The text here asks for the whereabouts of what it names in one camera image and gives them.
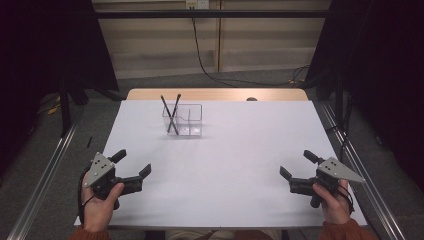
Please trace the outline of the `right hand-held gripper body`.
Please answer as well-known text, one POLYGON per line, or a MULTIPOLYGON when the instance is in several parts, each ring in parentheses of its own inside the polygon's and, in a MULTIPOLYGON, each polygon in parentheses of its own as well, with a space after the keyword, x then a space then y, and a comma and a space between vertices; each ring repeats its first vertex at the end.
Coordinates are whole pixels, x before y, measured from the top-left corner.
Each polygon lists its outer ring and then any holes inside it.
POLYGON ((336 158, 330 157, 324 160, 321 157, 308 157, 308 160, 317 165, 316 175, 309 179, 293 178, 292 175, 289 175, 289 189, 291 193, 311 196, 310 205, 313 208, 318 208, 322 202, 322 198, 313 189, 314 183, 334 194, 339 191, 340 179, 358 183, 366 182, 362 176, 336 158))

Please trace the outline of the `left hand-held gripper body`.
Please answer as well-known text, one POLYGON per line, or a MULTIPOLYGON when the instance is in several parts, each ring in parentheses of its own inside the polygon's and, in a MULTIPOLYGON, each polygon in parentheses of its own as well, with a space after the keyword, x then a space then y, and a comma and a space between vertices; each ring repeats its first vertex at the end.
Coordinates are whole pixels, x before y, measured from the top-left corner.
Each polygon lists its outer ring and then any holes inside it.
POLYGON ((105 200, 112 188, 123 183, 124 189, 121 195, 127 195, 142 190, 143 180, 138 176, 121 178, 116 176, 115 163, 109 160, 110 157, 105 157, 101 153, 97 153, 92 160, 88 176, 84 182, 84 186, 91 188, 94 195, 102 200, 105 200))

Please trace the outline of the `clear plastic pen holder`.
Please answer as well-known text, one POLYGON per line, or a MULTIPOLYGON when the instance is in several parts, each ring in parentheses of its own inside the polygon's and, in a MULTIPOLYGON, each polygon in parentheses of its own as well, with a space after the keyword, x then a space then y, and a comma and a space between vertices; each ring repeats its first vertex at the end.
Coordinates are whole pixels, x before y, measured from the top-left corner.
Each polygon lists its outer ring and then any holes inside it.
POLYGON ((169 104, 162 110, 165 131, 172 136, 202 135, 201 104, 169 104))

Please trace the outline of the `black pen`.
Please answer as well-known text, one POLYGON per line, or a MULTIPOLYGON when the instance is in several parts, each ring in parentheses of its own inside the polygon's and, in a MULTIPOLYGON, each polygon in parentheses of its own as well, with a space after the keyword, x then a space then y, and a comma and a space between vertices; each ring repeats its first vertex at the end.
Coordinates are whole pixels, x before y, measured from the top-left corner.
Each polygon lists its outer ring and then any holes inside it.
POLYGON ((174 104, 173 112, 171 114, 171 117, 169 118, 170 123, 169 123, 168 129, 167 129, 168 133, 170 133, 171 130, 173 129, 175 134, 177 134, 177 135, 179 135, 179 132, 178 132, 178 129, 176 127, 176 123, 175 123, 174 119, 175 119, 175 116, 176 116, 176 113, 177 113, 177 108, 178 108, 178 103, 179 103, 180 98, 181 98, 181 94, 177 94, 177 98, 176 98, 176 101, 175 101, 175 104, 174 104))
POLYGON ((176 134, 176 135, 179 135, 178 129, 177 129, 177 127, 176 127, 175 123, 174 123, 173 115, 171 114, 171 112, 170 112, 170 110, 169 110, 169 107, 168 107, 168 105, 167 105, 167 103, 166 103, 165 98, 163 97, 163 95, 160 95, 160 99, 161 99, 161 101, 162 101, 162 103, 163 103, 163 105, 164 105, 165 111, 166 111, 166 113, 167 113, 167 115, 168 115, 168 119, 169 119, 169 124, 168 124, 168 128, 167 128, 167 133, 170 133, 171 129, 173 128, 173 129, 174 129, 175 134, 176 134))

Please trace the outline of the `person's right hand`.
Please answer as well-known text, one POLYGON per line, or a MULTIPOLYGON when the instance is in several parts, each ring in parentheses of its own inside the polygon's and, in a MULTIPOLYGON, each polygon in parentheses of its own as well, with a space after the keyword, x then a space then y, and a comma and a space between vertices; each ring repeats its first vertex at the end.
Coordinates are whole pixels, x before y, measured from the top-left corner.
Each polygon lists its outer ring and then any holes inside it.
POLYGON ((350 220, 348 196, 349 183, 347 180, 339 181, 339 193, 331 194, 326 188, 315 183, 314 191, 323 199, 322 211, 324 220, 330 224, 345 224, 350 220))

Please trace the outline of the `person's left hand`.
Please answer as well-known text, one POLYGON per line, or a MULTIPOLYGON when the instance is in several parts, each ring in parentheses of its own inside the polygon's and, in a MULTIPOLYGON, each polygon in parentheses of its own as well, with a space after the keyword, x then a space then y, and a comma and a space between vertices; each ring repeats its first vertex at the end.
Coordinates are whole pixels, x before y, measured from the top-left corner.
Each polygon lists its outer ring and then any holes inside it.
POLYGON ((98 199, 91 188, 82 187, 84 204, 83 228, 90 233, 106 231, 111 221, 115 201, 124 189, 123 183, 116 184, 105 200, 98 199))

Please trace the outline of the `white table cover sheet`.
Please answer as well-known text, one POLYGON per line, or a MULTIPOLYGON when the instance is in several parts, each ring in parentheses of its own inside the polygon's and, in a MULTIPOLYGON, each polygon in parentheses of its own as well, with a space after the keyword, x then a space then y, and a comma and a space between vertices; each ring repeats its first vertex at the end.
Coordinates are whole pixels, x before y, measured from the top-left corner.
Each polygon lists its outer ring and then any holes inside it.
POLYGON ((297 228, 322 223, 307 196, 280 176, 310 178, 335 152, 310 101, 204 101, 202 133, 170 136, 159 100, 121 104, 104 153, 124 149, 119 176, 151 174, 139 193, 121 197, 117 228, 297 228))

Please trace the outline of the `black metal stand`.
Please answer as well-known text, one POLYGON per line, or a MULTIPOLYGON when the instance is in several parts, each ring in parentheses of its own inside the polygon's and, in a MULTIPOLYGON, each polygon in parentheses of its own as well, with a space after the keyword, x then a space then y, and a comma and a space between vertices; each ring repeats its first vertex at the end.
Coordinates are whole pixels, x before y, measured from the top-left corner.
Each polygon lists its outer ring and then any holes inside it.
POLYGON ((68 90, 66 87, 66 80, 62 79, 59 85, 60 93, 60 107, 61 107, 61 116, 62 116, 62 133, 61 136, 64 137, 71 127, 71 116, 69 108, 69 98, 68 90))

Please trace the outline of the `black curtain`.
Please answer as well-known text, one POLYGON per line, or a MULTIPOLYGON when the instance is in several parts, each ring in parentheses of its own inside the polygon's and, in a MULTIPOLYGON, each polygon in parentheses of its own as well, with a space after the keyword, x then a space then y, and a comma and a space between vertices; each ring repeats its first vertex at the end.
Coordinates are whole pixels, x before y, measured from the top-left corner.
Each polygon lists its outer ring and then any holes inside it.
POLYGON ((307 83, 342 86, 424 192, 424 0, 330 0, 307 83))
POLYGON ((0 177, 33 127, 41 99, 66 86, 119 89, 92 0, 0 0, 0 177))

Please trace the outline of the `aluminium floor rail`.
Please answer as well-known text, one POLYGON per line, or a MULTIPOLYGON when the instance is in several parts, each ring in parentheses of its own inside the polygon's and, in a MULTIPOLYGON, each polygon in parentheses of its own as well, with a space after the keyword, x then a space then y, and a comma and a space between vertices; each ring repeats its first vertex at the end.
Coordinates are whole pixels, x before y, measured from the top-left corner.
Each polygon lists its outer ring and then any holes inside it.
POLYGON ((317 102, 316 108, 337 157, 366 180, 352 188, 369 229, 380 240, 406 240, 394 206, 399 190, 396 184, 403 184, 405 178, 391 151, 355 109, 348 129, 342 130, 329 102, 317 102))
POLYGON ((84 107, 78 107, 70 127, 63 136, 60 137, 59 142, 53 152, 41 178, 39 179, 35 190, 30 195, 24 209, 20 213, 17 221, 15 222, 11 232, 6 240, 25 240, 28 232, 34 222, 34 219, 46 197, 47 191, 56 175, 56 172, 62 162, 63 157, 68 150, 68 147, 76 132, 77 126, 81 121, 84 113, 84 107))

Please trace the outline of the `black horizontal frame bar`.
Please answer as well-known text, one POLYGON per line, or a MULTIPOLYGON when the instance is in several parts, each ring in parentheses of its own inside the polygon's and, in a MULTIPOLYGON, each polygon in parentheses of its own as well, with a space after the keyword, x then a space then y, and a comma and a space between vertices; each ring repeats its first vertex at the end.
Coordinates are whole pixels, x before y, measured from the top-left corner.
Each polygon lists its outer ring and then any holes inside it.
POLYGON ((141 18, 328 18, 333 13, 324 10, 152 10, 97 11, 99 19, 141 18))

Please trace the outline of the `white wall socket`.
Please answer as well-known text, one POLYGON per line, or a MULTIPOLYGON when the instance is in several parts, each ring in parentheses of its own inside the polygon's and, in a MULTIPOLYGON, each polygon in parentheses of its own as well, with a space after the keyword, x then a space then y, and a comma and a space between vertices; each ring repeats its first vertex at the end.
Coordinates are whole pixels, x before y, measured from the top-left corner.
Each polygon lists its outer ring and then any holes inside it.
POLYGON ((209 0, 186 0, 187 9, 207 10, 210 7, 209 0))

